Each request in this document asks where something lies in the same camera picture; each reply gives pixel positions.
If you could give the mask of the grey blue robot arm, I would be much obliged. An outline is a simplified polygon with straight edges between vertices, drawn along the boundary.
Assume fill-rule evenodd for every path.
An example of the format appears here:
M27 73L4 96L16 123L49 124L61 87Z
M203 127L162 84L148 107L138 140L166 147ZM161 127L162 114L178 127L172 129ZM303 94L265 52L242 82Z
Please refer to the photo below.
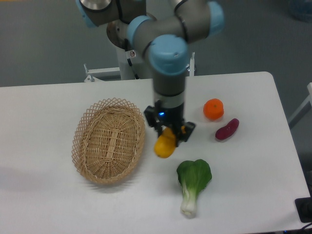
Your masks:
M117 31L119 41L143 59L153 80L154 105L144 111L148 125L159 135L169 128L175 146L186 142L195 128L183 116L188 44L224 28L221 5L207 0L173 0L174 15L156 20L148 16L144 0L78 0L76 4L89 27L123 23Z

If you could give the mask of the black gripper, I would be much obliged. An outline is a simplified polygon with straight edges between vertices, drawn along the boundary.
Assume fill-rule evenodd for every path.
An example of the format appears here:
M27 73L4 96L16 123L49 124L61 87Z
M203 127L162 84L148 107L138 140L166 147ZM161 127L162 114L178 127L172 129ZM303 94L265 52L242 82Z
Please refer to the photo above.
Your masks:
M196 124L184 122L184 102L173 108L164 107L161 100L155 102L155 107L147 106L144 115L149 127L154 128L157 136L162 134L162 126L169 127L175 135L175 145L178 147L181 142L187 142L193 133Z

